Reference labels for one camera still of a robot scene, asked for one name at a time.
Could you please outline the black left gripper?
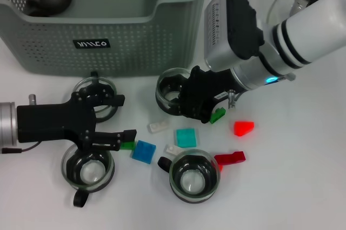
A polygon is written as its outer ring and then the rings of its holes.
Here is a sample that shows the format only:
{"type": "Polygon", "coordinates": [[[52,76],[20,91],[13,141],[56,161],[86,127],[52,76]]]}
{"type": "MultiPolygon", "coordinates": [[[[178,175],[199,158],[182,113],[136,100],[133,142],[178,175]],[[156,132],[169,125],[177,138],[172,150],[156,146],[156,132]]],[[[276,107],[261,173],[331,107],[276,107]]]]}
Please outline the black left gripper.
{"type": "Polygon", "coordinates": [[[119,151],[123,143],[135,141],[136,130],[95,132],[96,115],[92,106],[123,106],[124,101],[124,95],[87,96],[73,92],[65,103],[18,106],[18,141],[69,140],[85,151],[119,151]]]}

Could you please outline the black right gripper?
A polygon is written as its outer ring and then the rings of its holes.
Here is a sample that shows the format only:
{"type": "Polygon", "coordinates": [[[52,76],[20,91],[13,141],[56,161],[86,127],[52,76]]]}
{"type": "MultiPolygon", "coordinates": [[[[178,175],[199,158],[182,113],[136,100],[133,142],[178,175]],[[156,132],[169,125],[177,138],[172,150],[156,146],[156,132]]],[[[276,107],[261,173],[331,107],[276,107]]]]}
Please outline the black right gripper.
{"type": "Polygon", "coordinates": [[[203,71],[196,65],[192,68],[189,78],[183,78],[180,95],[186,97],[179,104],[179,114],[207,123],[214,107],[224,98],[216,96],[234,90],[239,93],[239,83],[229,69],[213,72],[203,71]]]}

